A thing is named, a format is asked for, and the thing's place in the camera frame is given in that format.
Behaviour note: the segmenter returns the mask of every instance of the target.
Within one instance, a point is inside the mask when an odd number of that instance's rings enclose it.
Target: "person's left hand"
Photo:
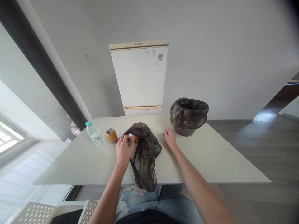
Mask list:
[[[129,146],[128,138],[128,135],[121,136],[116,146],[116,164],[125,169],[128,167],[135,145],[135,142],[132,141],[131,146]]]

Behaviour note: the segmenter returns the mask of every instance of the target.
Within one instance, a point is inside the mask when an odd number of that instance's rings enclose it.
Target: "ripped jeans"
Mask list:
[[[163,185],[158,197],[154,192],[131,186],[123,190],[116,211],[116,223],[126,215],[155,209],[181,224],[204,223],[185,185]]]

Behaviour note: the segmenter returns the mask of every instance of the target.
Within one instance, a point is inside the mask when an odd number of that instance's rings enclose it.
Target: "bottle label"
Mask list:
[[[94,143],[97,143],[97,142],[100,142],[102,139],[103,139],[102,136],[99,135],[98,137],[93,138],[92,140],[93,140]]]

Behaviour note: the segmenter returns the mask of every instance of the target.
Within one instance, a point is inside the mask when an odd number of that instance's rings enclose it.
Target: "garbage bag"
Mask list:
[[[171,106],[170,122],[179,130],[198,129],[206,122],[208,111],[207,103],[183,97]]]
[[[157,178],[155,159],[161,153],[162,147],[151,129],[144,123],[134,123],[124,134],[133,134],[140,137],[130,159],[134,172],[135,182],[141,189],[148,192],[155,191]]]

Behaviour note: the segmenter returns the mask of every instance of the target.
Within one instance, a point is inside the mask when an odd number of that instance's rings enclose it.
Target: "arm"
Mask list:
[[[114,223],[121,182],[134,150],[134,142],[129,146],[127,143],[128,138],[128,135],[123,135],[118,140],[116,146],[116,165],[108,184],[93,211],[88,222],[89,224]]]
[[[221,198],[179,149],[175,133],[168,129],[164,130],[163,135],[178,162],[189,194],[204,223],[235,223]]]

